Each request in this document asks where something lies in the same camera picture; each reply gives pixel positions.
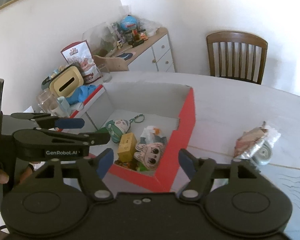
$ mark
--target chair backrest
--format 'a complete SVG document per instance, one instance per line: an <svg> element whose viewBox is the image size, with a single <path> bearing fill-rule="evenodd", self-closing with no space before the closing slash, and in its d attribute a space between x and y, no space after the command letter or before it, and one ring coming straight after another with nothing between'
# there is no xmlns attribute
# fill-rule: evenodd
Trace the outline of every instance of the chair backrest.
<svg viewBox="0 0 300 240"><path fill-rule="evenodd" d="M218 58L216 61L219 67L219 75L218 75L219 77L232 78L232 79L261 84L263 73L265 70L266 55L268 50L268 43L264 39L250 33L224 31L224 32L217 32L208 35L207 46L208 46L211 76L216 76L215 53L214 53L214 49L215 49L216 51L218 51ZM260 53L260 65L258 68L258 77L256 78L255 72L256 72L258 47L261 49L261 53ZM242 54L245 54L244 56L245 63L243 62ZM225 76L222 74L224 73L222 68L223 62L225 62L224 64ZM242 71L242 63L244 63L245 66L243 71Z"/></svg>

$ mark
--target yellow box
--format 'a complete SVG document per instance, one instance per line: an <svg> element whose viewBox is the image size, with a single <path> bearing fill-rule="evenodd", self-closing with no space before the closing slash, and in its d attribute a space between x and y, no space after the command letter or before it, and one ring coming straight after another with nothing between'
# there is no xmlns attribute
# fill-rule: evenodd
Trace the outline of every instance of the yellow box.
<svg viewBox="0 0 300 240"><path fill-rule="evenodd" d="M133 133L122 135L119 144L118 155L119 160L123 163L131 162L136 152L137 139Z"/></svg>

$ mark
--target red and white box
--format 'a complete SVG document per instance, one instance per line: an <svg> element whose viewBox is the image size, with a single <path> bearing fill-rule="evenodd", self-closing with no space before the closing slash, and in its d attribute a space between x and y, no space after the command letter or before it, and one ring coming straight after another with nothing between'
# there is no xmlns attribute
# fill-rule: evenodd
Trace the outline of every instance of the red and white box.
<svg viewBox="0 0 300 240"><path fill-rule="evenodd" d="M193 89L178 84L110 82L98 86L83 105L83 109L71 117L83 118L85 126L68 132L94 132L110 120L129 121L139 114L145 115L144 122L132 123L129 130L137 140L149 125L162 130L168 144L153 176L116 164L109 173L152 192L169 192L179 169L179 150L187 148L195 125ZM97 156L106 148L112 148L116 160L118 146L110 141L107 145L90 147L90 153Z"/></svg>

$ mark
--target dining table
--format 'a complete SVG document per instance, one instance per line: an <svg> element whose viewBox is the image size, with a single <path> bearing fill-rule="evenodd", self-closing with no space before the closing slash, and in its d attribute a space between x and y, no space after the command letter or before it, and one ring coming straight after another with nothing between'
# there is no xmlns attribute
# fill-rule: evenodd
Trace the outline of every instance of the dining table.
<svg viewBox="0 0 300 240"><path fill-rule="evenodd" d="M230 164L236 140L264 121L281 133L272 149L270 163L258 168L290 198L293 212L285 234L292 240L300 240L300 96L249 82L195 74L126 71L111 75L111 82L173 83L192 87L196 124L187 150L197 158ZM111 184L112 191L127 191L128 186L122 179L116 179L107 174L104 182ZM188 182L179 168L171 191L177 192Z"/></svg>

